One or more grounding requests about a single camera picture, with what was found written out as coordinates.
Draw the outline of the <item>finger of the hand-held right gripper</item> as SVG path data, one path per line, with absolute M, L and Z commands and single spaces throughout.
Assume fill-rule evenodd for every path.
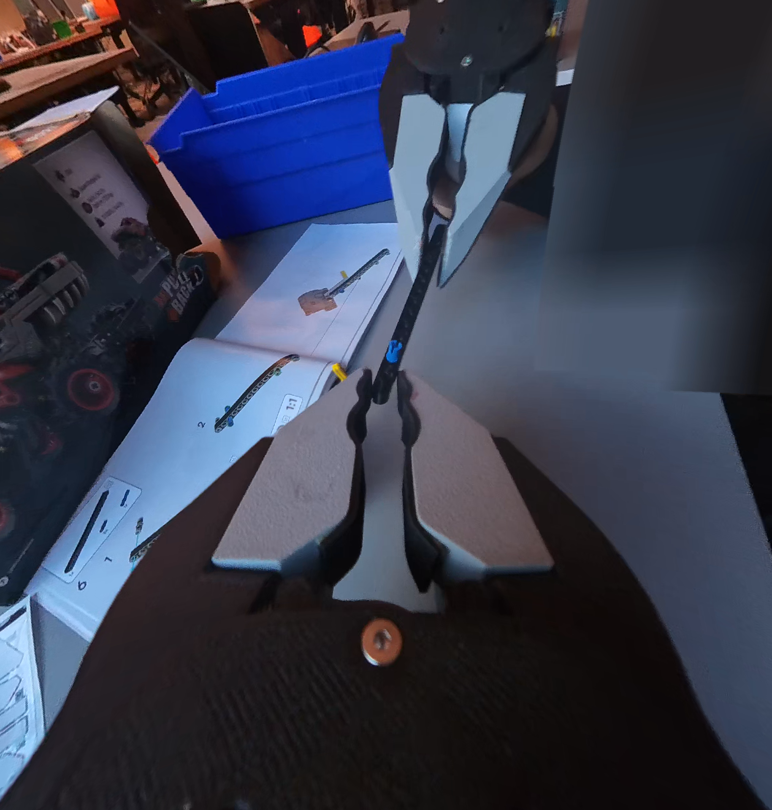
M 435 216 L 449 222 L 463 183 L 463 146 L 472 103 L 441 105 L 404 95 L 389 177 L 407 267 L 418 267 Z
M 463 135 L 463 179 L 455 195 L 439 264 L 444 287 L 474 246 L 506 187 L 526 95 L 498 92 L 469 113 Z

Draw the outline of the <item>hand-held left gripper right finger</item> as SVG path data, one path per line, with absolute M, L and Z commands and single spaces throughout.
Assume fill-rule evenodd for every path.
M 404 549 L 418 590 L 552 571 L 490 431 L 415 374 L 399 374 L 397 393 Z

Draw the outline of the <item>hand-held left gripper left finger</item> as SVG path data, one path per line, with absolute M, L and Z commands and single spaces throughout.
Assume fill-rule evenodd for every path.
M 360 369 L 279 429 L 211 556 L 332 588 L 362 548 L 362 445 L 372 372 Z

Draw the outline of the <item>long black lego beam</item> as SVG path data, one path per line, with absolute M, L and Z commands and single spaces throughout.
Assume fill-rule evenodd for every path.
M 406 298 L 401 315 L 395 324 L 395 329 L 390 339 L 390 341 L 392 339 L 400 340 L 403 343 L 404 347 L 401 360 L 396 365 L 387 363 L 384 359 L 387 352 L 386 350 L 378 372 L 373 379 L 372 402 L 378 405 L 386 404 L 390 399 L 391 390 L 401 370 L 404 353 L 408 347 L 421 306 L 429 290 L 431 280 L 437 270 L 442 254 L 444 240 L 447 235 L 448 222 L 441 219 L 439 216 L 433 216 L 431 225 L 433 228 L 430 236 L 421 249 L 416 277 L 412 282 L 409 295 Z

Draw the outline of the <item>black lego set box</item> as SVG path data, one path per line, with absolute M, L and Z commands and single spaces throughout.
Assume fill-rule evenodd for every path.
M 17 602 L 217 298 L 220 261 L 110 100 L 0 167 L 0 606 Z

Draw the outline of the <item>lego sticker sheet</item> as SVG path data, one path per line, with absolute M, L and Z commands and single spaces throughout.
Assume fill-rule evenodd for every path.
M 0 615 L 0 798 L 46 733 L 31 600 Z

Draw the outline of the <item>open instruction booklet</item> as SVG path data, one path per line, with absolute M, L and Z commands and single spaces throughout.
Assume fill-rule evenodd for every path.
M 312 224 L 213 339 L 177 352 L 27 591 L 91 642 L 153 535 L 328 390 L 400 268 L 397 225 Z

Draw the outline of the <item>blue plastic bin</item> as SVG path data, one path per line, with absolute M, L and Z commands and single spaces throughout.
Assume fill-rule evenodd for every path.
M 190 89 L 149 142 L 222 239 L 387 201 L 379 90 L 403 39 Z

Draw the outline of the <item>white paper sheet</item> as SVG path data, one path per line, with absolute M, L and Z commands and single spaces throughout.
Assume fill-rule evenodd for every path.
M 52 107 L 16 127 L 2 130 L 0 136 L 26 138 L 26 136 L 35 135 L 40 137 L 68 129 L 73 130 L 86 123 L 99 107 L 112 100 L 118 90 L 120 90 L 118 86 L 110 86 L 93 94 Z

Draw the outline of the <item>wooden table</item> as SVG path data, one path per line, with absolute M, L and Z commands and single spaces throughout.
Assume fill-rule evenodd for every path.
M 0 64 L 0 129 L 27 113 L 70 100 L 71 96 L 116 88 L 116 104 L 130 125 L 144 120 L 130 106 L 118 69 L 138 58 L 126 44 L 119 15 L 85 25 L 84 33 L 15 55 Z

